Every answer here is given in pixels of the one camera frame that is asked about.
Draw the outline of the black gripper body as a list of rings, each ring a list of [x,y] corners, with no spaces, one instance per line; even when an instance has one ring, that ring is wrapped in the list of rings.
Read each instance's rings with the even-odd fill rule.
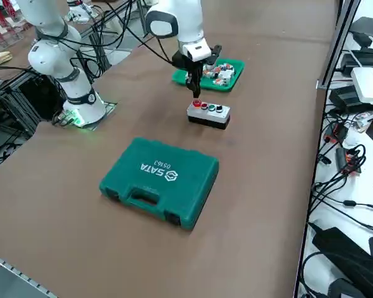
[[[202,76],[203,65],[205,59],[200,61],[193,61],[190,57],[183,55],[180,51],[177,51],[172,56],[172,65],[179,70],[184,70],[187,73]]]

